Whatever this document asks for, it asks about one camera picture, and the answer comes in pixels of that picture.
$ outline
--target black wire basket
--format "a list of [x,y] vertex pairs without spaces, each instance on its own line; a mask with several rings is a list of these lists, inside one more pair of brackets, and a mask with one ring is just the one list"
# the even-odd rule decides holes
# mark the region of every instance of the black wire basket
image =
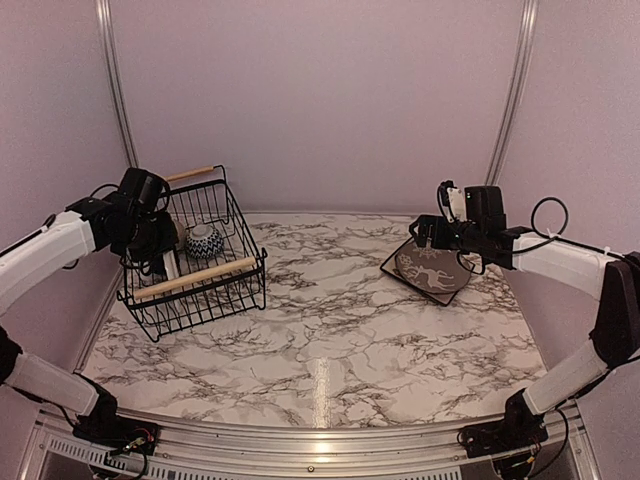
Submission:
[[209,260],[176,252],[180,275],[200,272],[218,265],[253,257],[250,269],[183,286],[171,291],[136,299],[136,292],[167,280],[158,273],[146,275],[139,268],[124,267],[124,288],[117,298],[131,312],[153,342],[161,336],[202,325],[218,318],[266,306],[265,261],[267,251],[256,245],[238,202],[227,184],[223,166],[214,167],[222,178],[171,190],[162,197],[171,217],[185,227],[187,234],[198,224],[212,225],[224,239],[219,255]]

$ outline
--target wooden dowel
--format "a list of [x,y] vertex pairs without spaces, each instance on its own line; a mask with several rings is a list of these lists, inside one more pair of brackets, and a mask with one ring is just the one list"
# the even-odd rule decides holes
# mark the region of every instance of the wooden dowel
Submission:
[[197,175],[202,175],[204,173],[213,172],[215,167],[202,167],[196,168],[195,170],[189,170],[188,172],[176,173],[175,175],[169,175],[168,177],[164,177],[167,182],[176,182],[178,180],[183,180],[189,177],[195,177]]
[[154,295],[160,295],[161,293],[176,290],[181,287],[186,287],[187,285],[192,285],[194,283],[203,282],[213,277],[219,277],[221,275],[224,275],[225,273],[230,273],[235,270],[241,270],[247,267],[253,267],[256,265],[256,263],[257,262],[255,257],[246,257],[241,258],[240,260],[235,260],[233,262],[223,263],[222,265],[207,268],[206,270],[190,273],[189,275],[184,275],[174,280],[167,280],[166,282],[143,288],[141,290],[133,292],[133,298],[135,300],[141,300],[143,298],[152,297]]

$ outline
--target patterned bowl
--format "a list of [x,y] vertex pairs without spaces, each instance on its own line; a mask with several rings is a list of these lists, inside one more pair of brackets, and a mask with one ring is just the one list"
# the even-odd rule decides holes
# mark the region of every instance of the patterned bowl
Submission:
[[213,258],[224,249],[224,238],[211,225],[196,225],[187,236],[186,252],[193,258]]

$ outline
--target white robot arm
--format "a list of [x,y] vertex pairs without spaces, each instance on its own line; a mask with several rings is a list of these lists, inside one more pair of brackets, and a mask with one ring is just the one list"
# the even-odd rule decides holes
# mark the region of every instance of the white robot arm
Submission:
[[[91,196],[70,205],[0,252],[0,316],[55,271],[107,246],[139,266],[162,259],[177,241],[171,217],[157,208],[168,189],[162,178],[129,169],[117,189],[103,199]],[[24,353],[0,327],[2,384],[32,400],[75,412],[74,434],[97,443],[122,449],[137,440],[141,426],[148,432],[157,430],[155,425],[117,416],[117,402],[109,392]]]
[[599,301],[590,338],[529,388],[515,393],[504,418],[460,431],[470,458],[528,447],[548,438],[543,417],[565,400],[590,391],[612,369],[635,361],[640,349],[640,254],[619,255],[579,244],[535,227],[508,229],[498,187],[468,187],[451,181],[438,188],[442,216],[421,215],[410,227],[418,246],[479,254],[488,264],[535,273],[582,290]]

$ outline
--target lavender wall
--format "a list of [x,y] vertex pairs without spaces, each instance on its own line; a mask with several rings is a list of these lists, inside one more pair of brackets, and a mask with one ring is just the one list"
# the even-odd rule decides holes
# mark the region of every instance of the lavender wall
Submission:
[[[95,5],[0,3],[0,246],[125,169]],[[59,272],[0,319],[25,350],[72,368],[116,271],[108,254]],[[36,409],[0,388],[0,477],[15,478]]]
[[[510,223],[533,204],[568,204],[569,238],[640,250],[640,3],[543,0],[527,90],[500,184]],[[549,365],[571,354],[594,324],[578,292],[510,276]],[[604,479],[636,479],[640,369],[620,369],[580,402]]]
[[435,209],[484,181],[513,0],[115,0],[140,163],[230,167],[248,210]]

